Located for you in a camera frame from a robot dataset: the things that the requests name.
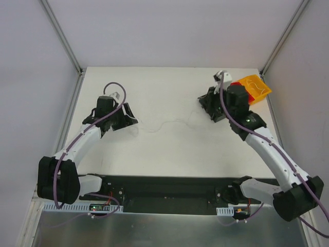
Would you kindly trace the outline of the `red plastic bin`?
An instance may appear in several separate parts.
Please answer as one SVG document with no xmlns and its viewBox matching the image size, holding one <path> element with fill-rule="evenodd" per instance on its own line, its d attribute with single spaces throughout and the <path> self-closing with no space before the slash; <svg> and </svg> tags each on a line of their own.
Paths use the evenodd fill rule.
<svg viewBox="0 0 329 247">
<path fill-rule="evenodd" d="M 239 81 L 232 82 L 231 85 L 243 86 L 245 88 L 246 92 L 248 93 L 248 103 L 249 103 L 249 105 L 252 105 L 252 103 L 254 102 L 254 97 L 250 94 L 250 92 L 247 90 L 247 88 L 244 85 L 242 85 Z"/>
</svg>

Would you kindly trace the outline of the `black plastic bin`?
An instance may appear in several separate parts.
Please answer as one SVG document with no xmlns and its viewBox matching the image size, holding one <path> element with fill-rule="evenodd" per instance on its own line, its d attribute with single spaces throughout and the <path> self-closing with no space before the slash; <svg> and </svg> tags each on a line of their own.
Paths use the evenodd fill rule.
<svg viewBox="0 0 329 247">
<path fill-rule="evenodd" d="M 198 97 L 198 102 L 214 123 L 226 118 L 218 94 L 206 94 L 200 96 Z"/>
</svg>

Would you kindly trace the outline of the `aluminium frame post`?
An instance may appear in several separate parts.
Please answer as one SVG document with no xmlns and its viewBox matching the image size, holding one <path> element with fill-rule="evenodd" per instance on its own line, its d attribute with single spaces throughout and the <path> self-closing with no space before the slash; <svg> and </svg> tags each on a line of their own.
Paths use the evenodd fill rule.
<svg viewBox="0 0 329 247">
<path fill-rule="evenodd" d="M 55 12 L 53 11 L 49 1 L 47 0 L 39 0 L 39 3 L 41 5 L 41 7 L 43 8 L 48 20 L 50 21 L 65 53 L 67 54 L 70 62 L 72 63 L 73 67 L 75 68 L 76 72 L 78 73 L 78 75 L 82 75 L 84 70 L 81 67 L 56 15 Z"/>
<path fill-rule="evenodd" d="M 288 40 L 290 34 L 294 30 L 295 26 L 297 25 L 298 21 L 302 17 L 303 13 L 311 3 L 311 0 L 302 0 L 299 2 L 296 10 L 294 11 L 292 17 L 288 21 L 285 29 L 283 30 L 282 34 L 280 35 L 278 41 L 276 42 L 272 52 L 270 53 L 269 57 L 267 58 L 264 66 L 260 70 L 260 76 L 263 79 L 267 71 L 269 70 L 270 66 L 274 62 L 275 58 L 280 53 L 281 49 L 283 48 L 284 44 Z"/>
</svg>

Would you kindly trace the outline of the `left aluminium frame post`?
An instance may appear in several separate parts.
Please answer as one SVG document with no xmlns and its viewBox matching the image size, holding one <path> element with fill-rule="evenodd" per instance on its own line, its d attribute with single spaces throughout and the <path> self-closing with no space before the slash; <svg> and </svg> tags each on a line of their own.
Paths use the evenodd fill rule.
<svg viewBox="0 0 329 247">
<path fill-rule="evenodd" d="M 50 21 L 65 53 L 67 54 L 70 62 L 72 63 L 73 67 L 75 68 L 76 72 L 78 73 L 78 75 L 82 75 L 84 70 L 81 67 L 56 15 L 55 12 L 53 11 L 49 1 L 47 0 L 39 0 L 39 3 L 41 5 L 41 7 L 43 8 L 48 20 Z"/>
</svg>

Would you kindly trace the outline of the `yellow plastic bin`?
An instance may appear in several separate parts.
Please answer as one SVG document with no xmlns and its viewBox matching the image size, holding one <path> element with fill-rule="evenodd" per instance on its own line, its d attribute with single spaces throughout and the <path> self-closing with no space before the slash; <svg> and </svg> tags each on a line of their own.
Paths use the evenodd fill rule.
<svg viewBox="0 0 329 247">
<path fill-rule="evenodd" d="M 250 75 L 239 80 L 244 85 L 250 94 L 254 97 L 253 104 L 256 104 L 266 98 L 272 90 L 263 82 L 258 75 Z"/>
</svg>

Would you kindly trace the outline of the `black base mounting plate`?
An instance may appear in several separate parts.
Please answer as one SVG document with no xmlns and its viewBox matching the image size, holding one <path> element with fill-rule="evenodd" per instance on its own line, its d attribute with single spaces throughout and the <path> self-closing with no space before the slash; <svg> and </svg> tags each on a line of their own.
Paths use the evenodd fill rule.
<svg viewBox="0 0 329 247">
<path fill-rule="evenodd" d="M 125 213 L 216 215 L 218 207 L 226 207 L 222 191 L 234 178 L 102 176 L 101 188 L 80 200 L 101 201 L 113 196 Z"/>
</svg>

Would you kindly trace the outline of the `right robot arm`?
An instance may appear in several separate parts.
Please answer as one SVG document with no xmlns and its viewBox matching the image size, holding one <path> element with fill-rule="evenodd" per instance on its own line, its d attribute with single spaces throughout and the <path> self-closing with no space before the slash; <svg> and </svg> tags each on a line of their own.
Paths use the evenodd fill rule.
<svg viewBox="0 0 329 247">
<path fill-rule="evenodd" d="M 269 204 L 289 222 L 320 204 L 324 183 L 319 176 L 311 177 L 288 156 L 265 121 L 249 109 L 248 99 L 244 86 L 232 84 L 227 89 L 210 87 L 198 101 L 212 121 L 229 120 L 232 131 L 261 157 L 278 185 L 244 176 L 222 195 L 231 204 L 243 203 L 248 198 Z"/>
</svg>

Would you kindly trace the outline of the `right aluminium frame post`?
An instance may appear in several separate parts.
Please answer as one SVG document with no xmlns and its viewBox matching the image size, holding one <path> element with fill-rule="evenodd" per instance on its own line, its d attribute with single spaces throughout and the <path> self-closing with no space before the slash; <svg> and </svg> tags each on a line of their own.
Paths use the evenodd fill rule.
<svg viewBox="0 0 329 247">
<path fill-rule="evenodd" d="M 274 62 L 275 58 L 280 53 L 281 49 L 283 48 L 284 44 L 288 40 L 290 34 L 294 30 L 295 26 L 297 25 L 298 21 L 302 17 L 303 13 L 311 3 L 311 0 L 302 0 L 299 2 L 296 10 L 294 11 L 292 17 L 288 21 L 285 29 L 283 30 L 282 34 L 280 35 L 278 41 L 276 42 L 272 52 L 270 53 L 269 57 L 267 58 L 264 66 L 260 70 L 260 76 L 263 79 L 267 71 L 269 70 L 270 66 Z"/>
</svg>

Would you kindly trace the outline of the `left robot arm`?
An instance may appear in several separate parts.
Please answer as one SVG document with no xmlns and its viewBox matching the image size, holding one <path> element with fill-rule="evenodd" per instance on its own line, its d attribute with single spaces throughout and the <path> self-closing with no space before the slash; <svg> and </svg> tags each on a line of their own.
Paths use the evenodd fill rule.
<svg viewBox="0 0 329 247">
<path fill-rule="evenodd" d="M 77 167 L 106 132 L 137 123 L 127 102 L 120 104 L 114 96 L 100 96 L 69 144 L 39 161 L 38 197 L 73 204 L 78 197 L 91 193 L 97 200 L 104 200 L 109 188 L 102 183 L 102 178 L 93 174 L 78 175 Z"/>
</svg>

